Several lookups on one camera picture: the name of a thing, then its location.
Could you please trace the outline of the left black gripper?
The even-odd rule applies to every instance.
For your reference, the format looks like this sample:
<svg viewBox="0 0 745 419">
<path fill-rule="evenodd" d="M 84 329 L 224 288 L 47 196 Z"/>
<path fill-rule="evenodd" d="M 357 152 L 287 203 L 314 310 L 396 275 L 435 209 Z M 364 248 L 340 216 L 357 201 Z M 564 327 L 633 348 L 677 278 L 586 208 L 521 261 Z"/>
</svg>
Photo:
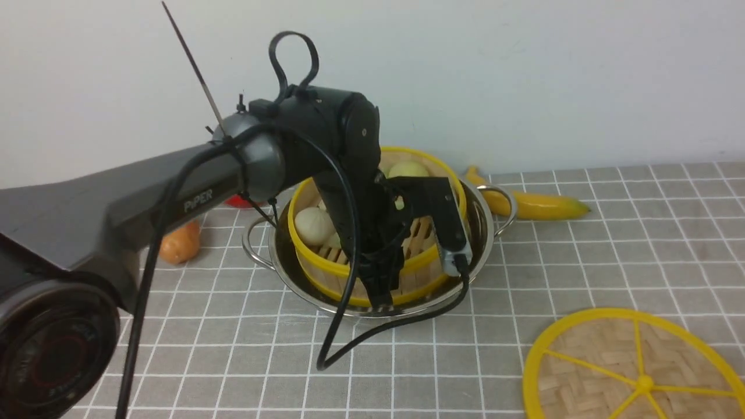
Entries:
<svg viewBox="0 0 745 419">
<path fill-rule="evenodd" d="M 271 153 L 249 159 L 250 199 L 268 201 L 311 178 L 342 249 L 357 261 L 371 307 L 393 305 L 403 268 L 403 252 L 393 241 L 403 225 L 393 220 L 392 191 L 375 181 L 378 108 L 360 93 L 289 87 L 279 101 L 250 101 L 249 120 L 275 125 L 253 138 L 253 145 L 271 147 Z"/>
</svg>

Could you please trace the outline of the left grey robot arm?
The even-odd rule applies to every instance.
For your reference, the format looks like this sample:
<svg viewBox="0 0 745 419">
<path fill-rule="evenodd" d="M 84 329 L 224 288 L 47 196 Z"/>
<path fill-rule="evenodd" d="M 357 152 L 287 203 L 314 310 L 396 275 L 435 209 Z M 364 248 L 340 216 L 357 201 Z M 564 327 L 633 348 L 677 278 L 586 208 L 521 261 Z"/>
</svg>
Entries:
<svg viewBox="0 0 745 419">
<path fill-rule="evenodd" d="M 269 201 L 313 180 L 354 273 L 367 273 L 403 230 L 379 178 L 379 128 L 361 93 L 290 86 L 240 104 L 207 145 L 3 189 L 2 417 L 63 417 L 109 366 L 125 310 L 125 418 L 160 245 L 234 194 Z"/>
</svg>

